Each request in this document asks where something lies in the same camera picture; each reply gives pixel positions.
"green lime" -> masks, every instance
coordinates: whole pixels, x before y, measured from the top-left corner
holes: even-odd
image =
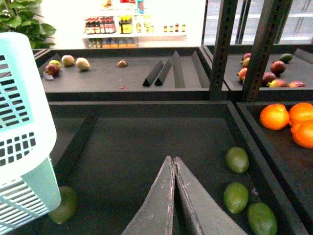
[[[238,214],[244,210],[248,203],[249,192],[240,183],[232,183],[224,191],[224,203],[232,214]]]
[[[57,223],[63,224],[74,215],[77,207],[77,195],[74,189],[67,186],[59,187],[61,203],[57,209],[51,211],[48,215],[50,219]]]
[[[283,61],[284,63],[288,63],[290,60],[292,60],[292,54],[289,53],[282,54],[279,60]]]
[[[263,202],[257,202],[248,207],[248,221],[256,235],[277,233],[277,219],[270,207]]]
[[[226,154],[229,168],[238,174],[245,173],[249,168],[249,159],[246,151],[240,147],[232,147]]]

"mint green basket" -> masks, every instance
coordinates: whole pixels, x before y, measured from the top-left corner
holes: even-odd
[[[61,202],[56,130],[28,38],[0,33],[0,235]]]

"perforated metal upright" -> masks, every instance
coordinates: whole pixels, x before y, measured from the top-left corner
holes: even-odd
[[[291,1],[264,1],[251,50],[249,68],[243,85],[242,101],[254,101],[258,95],[271,49],[282,24],[282,19],[288,13],[289,4]]]
[[[210,100],[220,100],[238,0],[222,0],[210,76]]]

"black display shelf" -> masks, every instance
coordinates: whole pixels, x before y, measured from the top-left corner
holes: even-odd
[[[245,53],[251,52],[252,47],[252,45],[229,47],[229,56],[224,74],[224,82],[229,89],[228,100],[242,101],[243,85],[239,82],[236,74],[242,69],[241,57]],[[203,46],[203,48],[212,60],[214,48],[210,46]],[[300,80],[308,86],[301,88],[260,87],[255,101],[313,100],[313,64],[302,53],[299,53],[297,49],[313,53],[313,45],[274,45],[270,51],[265,72],[270,72],[272,62],[279,60],[281,54],[292,53],[294,54],[293,59],[287,64],[285,72],[278,78],[285,80],[287,83]]]
[[[57,136],[64,139],[51,154],[56,177],[60,186],[77,191],[77,213],[64,225],[45,215],[11,235],[122,234],[143,204],[166,156],[178,156],[224,211],[226,186],[240,182],[248,188],[248,204],[263,201],[272,208],[278,235],[308,234],[231,101],[49,105],[58,123]],[[231,172],[225,163],[226,152],[233,146],[248,154],[250,165],[243,175]],[[180,235],[185,233],[176,196],[173,234]],[[227,214],[247,234],[253,234],[246,210]]]
[[[40,75],[43,77],[50,60],[60,60],[63,55],[87,58],[90,69],[79,72],[76,66],[62,68],[54,80],[42,78],[49,101],[208,100],[210,97],[207,75],[210,62],[202,47],[48,50],[36,59]],[[120,60],[126,60],[128,66],[118,68],[116,64]],[[160,83],[158,76],[149,78],[153,82],[143,86],[160,60],[171,65],[167,74],[160,71],[159,76],[166,75],[166,79]],[[215,92],[221,94],[221,100],[227,99],[225,84]]]
[[[267,163],[293,204],[307,230],[313,232],[313,149],[292,140],[291,127],[279,131],[263,127],[259,116],[276,102],[238,102],[238,109]],[[280,102],[289,110],[298,102]]]

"basket slot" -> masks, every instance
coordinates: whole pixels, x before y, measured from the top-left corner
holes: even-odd
[[[12,202],[15,202],[19,206],[24,206],[28,202],[31,202],[31,201],[35,200],[36,198],[37,197],[36,197],[35,193],[33,191],[31,191],[25,195],[22,195],[21,197],[15,199],[15,200],[12,200]]]
[[[23,214],[24,212],[23,211],[19,211],[18,209],[16,209],[17,210],[17,212],[16,213],[14,213],[13,215],[11,215],[11,216],[9,216],[9,217],[6,217],[5,219],[4,219],[4,221],[6,222],[6,223],[11,223],[10,221],[13,219],[15,219],[16,217],[18,217],[18,216],[20,216],[21,214]]]
[[[1,210],[1,208],[3,208],[3,207],[6,207],[8,204],[6,204],[6,203],[1,203],[0,204],[0,210]]]
[[[10,230],[11,230],[11,228],[8,228],[8,227],[6,227],[6,226],[0,225],[0,232],[1,232],[1,233],[6,233],[6,232],[8,232],[8,231],[10,231]]]
[[[31,210],[32,212],[35,211],[38,207],[44,206],[43,203],[39,200],[39,202],[27,209]]]
[[[34,217],[32,217],[31,215],[22,219],[21,221],[15,222],[13,225],[15,226],[21,226],[23,224],[27,224],[28,222],[32,221],[34,219]]]
[[[0,70],[7,69],[7,68],[9,68],[9,65],[8,65],[8,64],[2,64],[2,65],[0,65]]]
[[[12,223],[12,225],[18,226],[19,224],[22,224],[25,220],[27,220],[29,218],[31,218],[30,220],[33,219],[33,217],[31,215],[28,215],[27,217],[22,218],[19,221],[16,221],[16,222]]]
[[[9,206],[9,205],[7,205],[4,209],[1,209],[1,211],[0,211],[0,219],[1,219],[1,215],[5,214],[5,213],[7,213],[7,212],[9,212],[9,211],[11,211],[13,209],[14,209],[14,207]]]
[[[11,72],[0,72],[0,79],[4,77],[10,77],[12,76]]]
[[[7,213],[5,213],[4,215],[0,216],[0,220],[5,221],[7,217],[9,217],[10,215],[14,214],[15,212],[18,212],[19,209],[14,209],[13,207],[11,207],[12,210],[8,211]]]
[[[14,84],[14,80],[13,80],[13,79],[4,80],[4,81],[0,82],[0,84],[1,84],[2,86],[11,85],[11,84]]]
[[[21,215],[19,215],[18,217],[15,217],[14,219],[11,219],[7,223],[13,224],[13,223],[19,221],[20,219],[23,219],[24,217],[28,216],[27,213],[24,213],[24,212],[21,212],[21,213],[22,213]]]
[[[28,209],[28,208],[30,208],[32,205],[37,204],[38,202],[40,202],[40,199],[36,197],[34,201],[31,201],[30,203],[27,203],[27,204],[24,205],[23,207]]]
[[[19,115],[24,117],[26,112],[21,112]],[[0,141],[0,146],[3,146],[0,148],[0,166],[21,159],[22,157],[26,156],[35,145],[36,140],[33,132],[8,139],[6,142]]]
[[[22,188],[22,190],[20,190],[18,192],[15,191],[14,194],[10,194],[8,196],[4,196],[3,198],[4,199],[12,199],[12,200],[14,200],[14,199],[18,198],[21,194],[27,193],[29,191],[30,191],[29,187],[24,187],[24,188]]]
[[[23,188],[25,186],[27,186],[27,184],[25,182],[18,182],[15,185],[11,185],[9,187],[1,189],[0,190],[0,196],[6,195],[7,193],[14,192],[15,190],[19,190],[20,188]]]
[[[37,214],[38,214],[38,216],[42,216],[42,215],[46,214],[47,212],[48,212],[48,209],[44,208],[41,211],[38,211]]]

